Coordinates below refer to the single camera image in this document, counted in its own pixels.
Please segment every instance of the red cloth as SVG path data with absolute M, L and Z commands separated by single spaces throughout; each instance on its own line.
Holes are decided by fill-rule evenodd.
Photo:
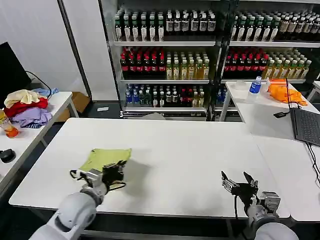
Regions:
M 45 109 L 48 106 L 48 99 L 44 97 L 39 98 L 39 102 L 32 102 L 30 104 L 16 102 L 10 108 L 4 108 L 4 112 L 8 117 L 13 117 L 19 113 L 24 112 L 28 108 L 38 107 L 40 109 Z

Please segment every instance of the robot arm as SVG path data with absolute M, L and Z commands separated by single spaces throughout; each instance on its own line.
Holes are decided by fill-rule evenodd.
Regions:
M 299 240 L 290 228 L 278 221 L 280 197 L 275 192 L 263 191 L 258 198 L 258 181 L 254 181 L 246 172 L 243 174 L 247 183 L 234 182 L 221 171 L 222 185 L 232 195 L 240 197 L 255 240 Z
M 104 196 L 111 190 L 125 186 L 123 166 L 125 161 L 103 167 L 103 172 L 91 169 L 81 172 L 86 180 L 80 192 L 68 195 L 60 204 L 46 225 L 40 227 L 30 240 L 76 240 L 83 230 L 95 219 L 97 206 L 102 204 Z

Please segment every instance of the orange cloth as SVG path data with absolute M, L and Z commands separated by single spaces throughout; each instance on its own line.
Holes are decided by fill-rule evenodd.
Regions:
M 271 84 L 269 86 L 270 90 L 270 96 L 274 99 L 283 102 L 288 103 L 288 93 L 286 86 L 283 85 L 276 85 Z M 299 91 L 296 91 L 294 89 L 289 89 L 289 95 L 290 95 L 290 102 L 297 102 L 299 105 L 306 106 L 308 103 L 303 100 L 302 95 Z

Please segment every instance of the white table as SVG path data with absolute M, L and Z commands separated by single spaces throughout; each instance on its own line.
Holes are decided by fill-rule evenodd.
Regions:
M 312 89 L 312 91 L 310 92 L 307 98 L 309 102 L 312 102 L 316 93 L 320 93 L 320 81 L 314 81 L 313 85 L 314 85 L 314 88 Z
M 5 135 L 5 132 L 0 130 L 1 150 L 12 149 L 16 153 L 16 157 L 13 161 L 9 163 L 0 161 L 0 195 L 5 192 L 8 183 L 37 144 L 41 141 L 45 147 L 47 146 L 43 137 L 66 107 L 69 108 L 70 115 L 79 117 L 72 102 L 72 92 L 70 91 L 61 91 L 52 95 L 48 100 L 48 103 L 47 110 L 51 112 L 52 119 L 46 125 L 38 129 L 20 128 L 20 133 L 15 138 L 8 138 Z
M 57 209 L 81 189 L 84 182 L 72 179 L 69 170 L 79 168 L 94 148 L 132 148 L 124 168 L 127 186 L 108 193 L 100 213 L 234 218 L 234 197 L 222 186 L 221 170 L 236 182 L 246 181 L 243 171 L 251 174 L 259 194 L 280 192 L 244 123 L 71 118 L 9 203 Z M 246 218 L 239 198 L 237 203 L 239 217 Z M 290 216 L 284 201 L 278 213 Z
M 252 133 L 291 216 L 296 221 L 320 221 L 320 188 L 315 182 L 316 173 L 308 149 L 304 143 L 294 140 L 289 114 L 279 119 L 273 116 L 288 112 L 288 104 L 274 100 L 265 92 L 259 93 L 255 103 L 246 103 L 250 84 L 247 83 L 247 90 L 241 91 L 234 88 L 234 82 L 227 82 L 226 99 L 232 98 L 242 121 Z M 319 113 L 311 103 L 302 109 Z M 312 149 L 319 161 L 319 147 L 312 146 Z

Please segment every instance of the computer monitor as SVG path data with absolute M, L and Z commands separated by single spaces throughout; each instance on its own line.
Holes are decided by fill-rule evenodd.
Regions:
M 8 42 L 0 45 L 0 109 L 7 95 L 25 89 L 31 79 L 19 62 Z

